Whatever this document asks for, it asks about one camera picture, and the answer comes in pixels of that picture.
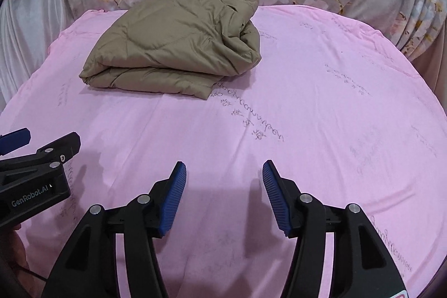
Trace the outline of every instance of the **handwritten ink writing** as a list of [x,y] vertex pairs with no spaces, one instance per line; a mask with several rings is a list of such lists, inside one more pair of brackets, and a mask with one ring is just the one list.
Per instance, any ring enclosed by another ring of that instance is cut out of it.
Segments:
[[374,229],[377,231],[379,236],[381,237],[382,241],[385,243],[385,246],[388,248],[388,251],[393,254],[397,261],[401,262],[404,267],[411,273],[413,271],[413,268],[411,267],[410,263],[406,261],[406,259],[402,256],[402,254],[397,250],[396,246],[394,245],[394,242],[392,242],[388,238],[388,230],[385,229],[384,232],[382,232],[376,225],[375,225],[375,217],[374,215],[370,217],[371,224],[373,225]]
[[256,113],[253,110],[253,108],[237,94],[236,89],[228,88],[226,85],[224,85],[223,82],[218,82],[217,86],[222,88],[224,92],[226,92],[229,96],[235,99],[236,102],[239,102],[239,105],[244,107],[244,109],[248,111],[249,114],[254,116],[255,118],[254,121],[259,123],[263,127],[264,133],[266,133],[269,130],[274,136],[278,138],[278,140],[282,140],[284,142],[284,136],[280,134],[279,131],[272,126],[272,124],[267,122],[267,119],[264,119],[262,116]]
[[299,25],[301,27],[305,27],[305,28],[308,28],[308,29],[313,29],[313,26],[311,26],[309,23],[300,22]]
[[428,143],[426,138],[424,138],[421,135],[421,132],[419,131],[419,129],[415,128],[414,126],[411,126],[411,128],[415,131],[417,139],[437,158],[438,155],[436,153],[436,150],[434,149],[434,147],[432,145],[430,145]]
[[419,95],[417,95],[417,93],[413,92],[413,94],[417,98],[417,100],[419,100],[421,102],[421,104],[424,105],[424,107],[426,107],[428,110],[430,110],[430,113],[436,114],[436,112],[432,108],[432,104],[431,103],[425,102],[423,98],[421,98],[421,97],[419,97]]
[[71,83],[71,79],[69,79],[65,84],[62,85],[62,88],[60,89],[60,93],[58,96],[58,102],[57,106],[65,106],[66,102],[68,101],[68,88]]
[[326,71],[334,75],[338,79],[343,79],[343,82],[345,84],[349,84],[351,88],[355,89],[360,95],[369,95],[371,96],[368,91],[363,86],[360,86],[359,84],[356,84],[353,79],[351,79],[349,76],[345,75],[344,73],[341,73],[340,71],[334,70],[332,67],[330,67],[328,64],[325,64]]
[[265,137],[265,134],[262,133],[259,129],[257,129],[256,131],[254,130],[252,135],[255,135],[256,139],[262,139],[262,137]]
[[33,84],[34,84],[34,78],[31,77],[30,79],[28,79],[28,81],[25,83],[25,90],[29,91],[33,89]]
[[245,119],[245,120],[242,122],[242,124],[243,124],[245,127],[248,127],[250,124],[251,124],[251,125],[254,125],[249,119]]
[[231,103],[228,100],[226,100],[226,99],[222,99],[220,102],[222,103],[223,106],[231,105]]
[[264,38],[267,38],[267,39],[273,39],[273,40],[278,40],[276,37],[274,37],[274,36],[272,36],[272,35],[269,35],[268,33],[265,33],[265,32],[263,32],[263,31],[259,31],[259,35],[261,36],[261,37],[264,37]]
[[[65,170],[66,170],[66,180],[68,182],[70,190],[72,190],[73,189],[73,167],[72,167],[71,161],[69,161],[65,165]],[[73,226],[76,225],[79,221],[79,216],[76,215],[76,211],[75,211],[76,205],[77,205],[77,198],[72,193],[70,195],[70,197],[66,200],[65,204],[60,209],[60,216],[62,218],[71,216]]]
[[368,55],[362,55],[362,58],[365,59],[366,61],[368,61],[370,64],[379,67],[382,71],[385,71],[385,69],[383,68],[382,65],[377,64],[373,61],[373,59],[371,58],[371,56]]
[[388,56],[386,53],[383,53],[382,51],[379,51],[377,49],[377,45],[374,43],[374,50],[379,54],[382,55],[384,58],[387,58],[388,60],[390,60],[391,62],[394,62],[393,58]]
[[231,115],[243,116],[239,109],[238,110],[234,109],[233,113],[231,113]]
[[338,22],[338,19],[336,17],[332,17],[331,20],[337,25],[337,27],[344,32],[349,32],[349,28],[346,27],[344,24]]
[[373,128],[368,134],[359,138],[354,146],[349,147],[352,155],[360,162],[357,167],[358,174],[363,175],[364,168],[372,164],[380,144],[381,134],[376,128]]

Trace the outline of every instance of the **cable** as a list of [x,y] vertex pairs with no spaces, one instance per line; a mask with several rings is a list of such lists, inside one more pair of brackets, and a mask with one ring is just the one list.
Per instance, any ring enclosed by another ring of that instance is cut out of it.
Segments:
[[6,298],[31,298],[2,256],[0,256],[0,293]]
[[22,267],[21,265],[19,265],[17,263],[14,263],[13,267],[21,270],[22,272],[28,273],[28,274],[36,277],[37,279],[40,279],[42,282],[46,282],[47,281],[47,278],[44,278],[43,276],[41,276],[41,275],[39,275],[39,274],[37,274],[37,273],[27,269],[27,268]]

